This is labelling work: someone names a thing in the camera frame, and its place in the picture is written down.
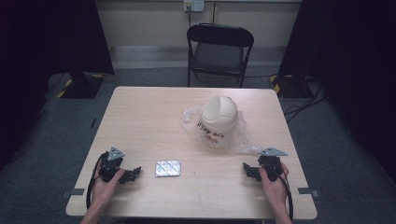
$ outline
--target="black controller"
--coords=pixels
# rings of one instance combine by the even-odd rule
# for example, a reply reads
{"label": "black controller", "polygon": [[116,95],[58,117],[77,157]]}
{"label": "black controller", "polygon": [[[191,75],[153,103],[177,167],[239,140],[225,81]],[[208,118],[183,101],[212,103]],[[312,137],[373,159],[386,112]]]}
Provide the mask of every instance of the black controller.
{"label": "black controller", "polygon": [[[288,154],[276,148],[268,147],[260,151],[259,155],[260,157],[257,159],[259,165],[265,169],[271,181],[276,181],[277,177],[283,173],[282,163],[278,156],[287,156]],[[246,163],[243,164],[248,177],[255,178],[257,181],[262,181],[259,167],[250,167]]]}
{"label": "black controller", "polygon": [[[99,176],[101,176],[105,182],[110,181],[120,169],[123,156],[125,156],[125,154],[114,147],[112,147],[109,152],[105,152],[102,155]],[[120,184],[125,184],[127,181],[134,181],[140,174],[141,169],[142,167],[139,166],[132,171],[125,170],[124,175],[119,180]]]}

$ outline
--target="plastic bag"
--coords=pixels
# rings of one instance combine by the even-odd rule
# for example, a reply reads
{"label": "plastic bag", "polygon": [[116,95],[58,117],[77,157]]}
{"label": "plastic bag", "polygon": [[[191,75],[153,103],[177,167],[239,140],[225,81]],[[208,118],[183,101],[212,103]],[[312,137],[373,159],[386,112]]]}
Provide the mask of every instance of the plastic bag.
{"label": "plastic bag", "polygon": [[[200,105],[193,105],[183,111],[183,120],[181,121],[183,128],[195,141],[201,144],[206,144],[201,140],[201,128],[198,126],[198,121],[201,117],[202,107]],[[227,138],[226,146],[234,153],[257,155],[262,147],[254,146],[250,141],[248,134],[247,123],[244,120],[242,111],[238,111],[238,121],[230,133],[231,137]]]}

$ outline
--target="black chair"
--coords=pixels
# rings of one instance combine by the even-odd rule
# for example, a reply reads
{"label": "black chair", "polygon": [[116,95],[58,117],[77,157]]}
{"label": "black chair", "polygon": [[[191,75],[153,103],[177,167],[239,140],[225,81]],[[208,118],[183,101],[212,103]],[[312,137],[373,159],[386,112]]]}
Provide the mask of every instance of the black chair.
{"label": "black chair", "polygon": [[213,23],[193,25],[187,32],[189,42],[188,83],[191,71],[236,77],[242,88],[248,58],[253,47],[254,37],[246,29],[236,26]]}

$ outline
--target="black curtain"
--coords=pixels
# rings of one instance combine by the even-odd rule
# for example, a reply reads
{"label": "black curtain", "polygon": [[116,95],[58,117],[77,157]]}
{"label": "black curtain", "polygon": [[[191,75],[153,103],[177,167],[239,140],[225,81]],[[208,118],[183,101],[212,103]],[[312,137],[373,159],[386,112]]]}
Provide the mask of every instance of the black curtain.
{"label": "black curtain", "polygon": [[94,0],[0,1],[0,167],[65,72],[114,74]]}

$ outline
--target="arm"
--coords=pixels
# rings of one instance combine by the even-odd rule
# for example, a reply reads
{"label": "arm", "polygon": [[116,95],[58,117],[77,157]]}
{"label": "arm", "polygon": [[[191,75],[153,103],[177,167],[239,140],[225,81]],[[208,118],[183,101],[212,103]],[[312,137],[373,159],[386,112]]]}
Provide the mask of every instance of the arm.
{"label": "arm", "polygon": [[125,170],[120,169],[109,182],[105,182],[102,178],[97,178],[99,171],[96,170],[96,180],[92,189],[92,203],[80,224],[98,223],[100,216],[105,212],[111,197],[113,197],[116,191],[119,179],[124,173]]}
{"label": "arm", "polygon": [[[284,174],[281,176],[285,179],[286,175],[289,174],[289,170],[283,163],[282,167]],[[288,210],[286,209],[287,192],[281,180],[278,178],[274,182],[270,181],[268,179],[267,172],[262,167],[260,167],[259,172],[260,176],[262,177],[262,190],[264,191],[264,196],[274,213],[276,223],[290,224],[291,220],[289,218]]]}

